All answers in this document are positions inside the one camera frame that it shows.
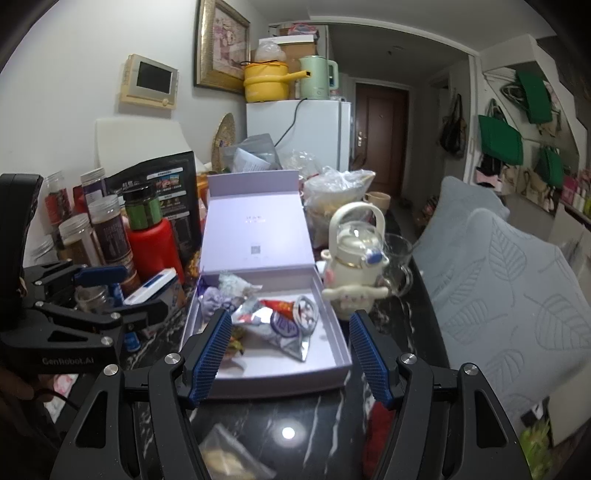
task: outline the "metal screw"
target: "metal screw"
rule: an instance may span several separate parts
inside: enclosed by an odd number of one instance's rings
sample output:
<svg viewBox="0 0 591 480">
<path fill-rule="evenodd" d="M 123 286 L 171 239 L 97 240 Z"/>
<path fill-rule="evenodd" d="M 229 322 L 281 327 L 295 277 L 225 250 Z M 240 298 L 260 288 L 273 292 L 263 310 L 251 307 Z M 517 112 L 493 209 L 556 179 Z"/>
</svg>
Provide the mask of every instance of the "metal screw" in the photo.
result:
<svg viewBox="0 0 591 480">
<path fill-rule="evenodd" d="M 107 377 L 111 377 L 112 375 L 115 375 L 117 372 L 119 371 L 119 367 L 115 364 L 110 364 L 107 365 L 104 369 L 103 369 L 103 373 L 107 376 Z"/>
<path fill-rule="evenodd" d="M 400 358 L 407 365 L 417 363 L 417 356 L 414 353 L 403 353 Z"/>
<path fill-rule="evenodd" d="M 169 365 L 174 365 L 181 361 L 181 356 L 178 353 L 169 353 L 164 357 L 164 361 Z"/>
<path fill-rule="evenodd" d="M 477 375 L 478 367 L 474 364 L 466 364 L 464 365 L 464 373 L 466 375 Z"/>
</svg>

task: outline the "transparent bag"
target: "transparent bag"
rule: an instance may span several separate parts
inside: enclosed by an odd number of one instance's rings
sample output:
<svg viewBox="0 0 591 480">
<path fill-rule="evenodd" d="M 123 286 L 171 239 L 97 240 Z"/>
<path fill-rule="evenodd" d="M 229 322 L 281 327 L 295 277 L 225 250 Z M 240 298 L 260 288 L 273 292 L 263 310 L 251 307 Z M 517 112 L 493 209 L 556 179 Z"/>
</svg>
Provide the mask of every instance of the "transparent bag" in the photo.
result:
<svg viewBox="0 0 591 480">
<path fill-rule="evenodd" d="M 292 150 L 291 153 L 281 159 L 284 170 L 297 170 L 302 180 L 314 177 L 322 171 L 316 157 L 307 152 Z"/>
<path fill-rule="evenodd" d="M 259 45 L 255 53 L 255 62 L 287 61 L 287 55 L 274 41 L 266 41 Z"/>
<path fill-rule="evenodd" d="M 328 245 L 332 216 L 343 205 L 361 201 L 374 177 L 370 170 L 339 172 L 324 167 L 323 173 L 304 183 L 304 207 L 313 248 Z M 361 220 L 364 215 L 365 212 L 352 212 L 346 221 Z"/>
<path fill-rule="evenodd" d="M 212 480 L 271 480 L 276 473 L 258 462 L 221 423 L 199 445 Z"/>
</svg>

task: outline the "green bag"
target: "green bag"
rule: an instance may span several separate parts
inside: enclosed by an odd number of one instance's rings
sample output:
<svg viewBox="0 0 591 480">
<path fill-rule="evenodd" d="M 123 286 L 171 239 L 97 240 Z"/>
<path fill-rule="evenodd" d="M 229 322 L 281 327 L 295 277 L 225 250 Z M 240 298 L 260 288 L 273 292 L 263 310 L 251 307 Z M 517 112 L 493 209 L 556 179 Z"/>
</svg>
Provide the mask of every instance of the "green bag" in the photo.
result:
<svg viewBox="0 0 591 480">
<path fill-rule="evenodd" d="M 552 121 L 552 103 L 544 81 L 529 72 L 517 72 L 517 79 L 527 99 L 527 118 L 531 124 L 547 124 Z"/>
<path fill-rule="evenodd" d="M 497 107 L 494 99 L 489 114 Z M 523 165 L 521 134 L 508 123 L 492 116 L 478 115 L 482 152 L 505 162 L 507 165 Z"/>
<path fill-rule="evenodd" d="M 540 149 L 540 158 L 534 171 L 551 187 L 561 189 L 564 183 L 564 171 L 560 155 L 550 147 Z"/>
</svg>

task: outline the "cable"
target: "cable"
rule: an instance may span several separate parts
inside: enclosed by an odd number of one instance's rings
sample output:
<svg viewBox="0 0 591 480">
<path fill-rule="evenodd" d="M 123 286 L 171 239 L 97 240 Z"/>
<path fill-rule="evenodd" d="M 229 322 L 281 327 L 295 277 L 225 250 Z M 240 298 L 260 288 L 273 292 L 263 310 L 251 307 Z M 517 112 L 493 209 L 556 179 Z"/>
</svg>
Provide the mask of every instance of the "cable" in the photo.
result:
<svg viewBox="0 0 591 480">
<path fill-rule="evenodd" d="M 280 138 L 279 140 L 277 140 L 277 143 L 274 145 L 275 147 L 276 147 L 277 145 L 279 145 L 279 143 L 281 142 L 281 140 L 283 140 L 283 138 L 284 138 L 284 137 L 285 137 L 285 136 L 286 136 L 286 135 L 289 133 L 289 131 L 290 131 L 290 130 L 293 128 L 293 126 L 296 124 L 295 122 L 296 122 L 296 117 L 297 117 L 297 109 L 300 107 L 301 103 L 302 103 L 304 100 L 307 100 L 307 99 L 308 99 L 308 97 L 306 97 L 306 98 L 302 98 L 302 100 L 300 100 L 300 101 L 298 102 L 298 104 L 295 106 L 294 120 L 293 120 L 293 122 L 291 123 L 290 127 L 289 127 L 287 130 L 285 130 L 285 133 L 284 133 L 284 134 L 281 136 L 281 138 Z"/>
<path fill-rule="evenodd" d="M 55 390 L 52 390 L 51 388 L 40 388 L 39 390 L 35 390 L 35 396 L 33 396 L 33 400 L 38 399 L 42 395 L 52 395 L 54 397 L 60 398 L 64 402 L 66 402 L 67 405 L 72 407 L 74 410 L 76 410 L 76 411 L 80 410 L 80 407 L 78 405 L 76 405 L 74 402 L 72 402 L 72 400 L 70 400 L 68 397 L 62 395 L 61 393 L 56 392 Z"/>
</svg>

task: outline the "leaf pattern cushion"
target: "leaf pattern cushion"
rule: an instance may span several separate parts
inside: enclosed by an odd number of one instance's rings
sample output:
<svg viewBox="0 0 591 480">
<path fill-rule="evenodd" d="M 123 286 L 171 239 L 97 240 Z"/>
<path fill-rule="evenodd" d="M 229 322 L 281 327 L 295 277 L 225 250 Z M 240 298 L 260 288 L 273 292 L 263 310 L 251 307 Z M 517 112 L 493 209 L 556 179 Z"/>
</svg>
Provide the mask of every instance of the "leaf pattern cushion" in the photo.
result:
<svg viewBox="0 0 591 480">
<path fill-rule="evenodd" d="M 431 298 L 454 274 L 453 259 L 468 217 L 477 208 L 489 209 L 505 220 L 509 218 L 509 210 L 489 189 L 468 185 L 455 177 L 443 179 L 435 213 L 413 251 Z"/>
<path fill-rule="evenodd" d="M 591 309 L 562 252 L 488 209 L 431 297 L 452 368 L 475 363 L 515 430 L 591 356 Z"/>
</svg>

